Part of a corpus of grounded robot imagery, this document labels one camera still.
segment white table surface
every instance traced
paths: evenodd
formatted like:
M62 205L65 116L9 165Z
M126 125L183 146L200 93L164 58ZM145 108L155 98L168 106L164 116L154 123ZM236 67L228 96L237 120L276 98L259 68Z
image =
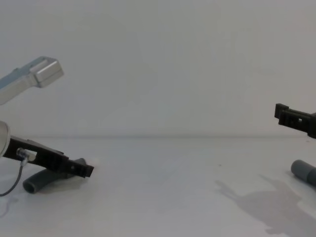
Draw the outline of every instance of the white table surface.
M316 165L308 137L36 141L96 168L36 195L20 183L0 198L3 237L315 237L315 189L289 172ZM19 163L0 164L6 191Z

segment gray cylinder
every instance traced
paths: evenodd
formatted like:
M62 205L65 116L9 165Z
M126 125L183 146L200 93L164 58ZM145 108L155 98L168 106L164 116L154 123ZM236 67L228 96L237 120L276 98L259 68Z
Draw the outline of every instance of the gray cylinder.
M308 176L315 169L314 166L302 161L296 160L291 166L292 173L301 180L308 182Z
M76 159L75 162L79 164L86 164L84 158ZM55 173L48 169L45 169L26 179L23 182L23 188L28 193L35 194L54 181L57 181L59 179L69 179L72 177L74 177L74 175L72 174Z

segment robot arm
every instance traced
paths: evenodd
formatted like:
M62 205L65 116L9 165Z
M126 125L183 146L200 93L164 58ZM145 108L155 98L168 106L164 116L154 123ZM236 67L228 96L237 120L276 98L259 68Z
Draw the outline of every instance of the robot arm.
M59 79L63 74L56 59L39 57L0 79L0 105L32 86L45 87ZM34 193L56 179L66 179L73 176L90 177L94 169L93 166L87 165L84 159L69 160L60 151L31 140L11 136L9 126L0 121L0 157L2 156L21 161L21 167L23 167L23 161L26 161L47 169L24 182L27 185L24 186L25 190L30 193Z

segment white backdrop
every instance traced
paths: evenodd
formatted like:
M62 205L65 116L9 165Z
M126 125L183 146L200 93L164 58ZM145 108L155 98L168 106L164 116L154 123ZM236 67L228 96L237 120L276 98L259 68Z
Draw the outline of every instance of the white backdrop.
M23 136L294 135L316 111L314 0L2 0L0 76L45 55L65 76L0 108Z

